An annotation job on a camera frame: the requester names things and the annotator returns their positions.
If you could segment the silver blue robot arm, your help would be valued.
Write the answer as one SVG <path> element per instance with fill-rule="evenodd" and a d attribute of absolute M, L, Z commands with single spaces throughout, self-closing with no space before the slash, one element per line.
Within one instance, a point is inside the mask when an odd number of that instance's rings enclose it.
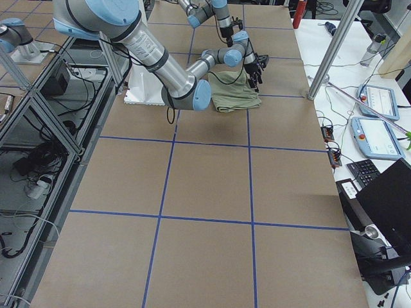
<path fill-rule="evenodd" d="M 243 29 L 243 21 L 229 13 L 227 1 L 205 1 L 204 4 L 195 4 L 192 1 L 178 0 L 177 3 L 185 11 L 192 28 L 197 28 L 214 17 L 220 40 L 228 47 L 233 45 L 234 27 Z"/>
<path fill-rule="evenodd" d="M 216 64 L 235 67 L 242 64 L 248 83 L 254 90 L 262 82 L 261 73 L 268 55 L 258 55 L 246 31 L 235 33 L 242 21 L 232 19 L 226 1 L 209 1 L 196 6 L 179 1 L 193 28 L 215 17 L 227 47 L 209 49 L 193 65 L 183 69 L 167 49 L 143 24 L 138 1 L 54 1 L 55 29 L 67 36 L 99 40 L 105 34 L 114 43 L 124 45 L 162 82 L 162 99 L 168 107 L 179 110 L 204 110 L 211 100 L 211 86 L 203 76 Z"/>

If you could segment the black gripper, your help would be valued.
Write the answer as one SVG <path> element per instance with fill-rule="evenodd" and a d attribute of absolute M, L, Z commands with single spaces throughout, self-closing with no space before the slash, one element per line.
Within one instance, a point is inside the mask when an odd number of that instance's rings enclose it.
<path fill-rule="evenodd" d="M 220 35 L 228 47 L 232 46 L 232 36 L 234 35 L 235 26 L 237 26 L 239 30 L 243 29 L 243 21 L 238 17 L 228 17 L 220 21 Z"/>
<path fill-rule="evenodd" d="M 267 67 L 268 62 L 268 55 L 254 54 L 253 61 L 245 65 L 245 70 L 250 77 L 250 87 L 257 93 L 259 92 L 259 88 L 255 80 L 257 80 L 259 84 L 263 83 L 261 75 L 262 71 Z"/>

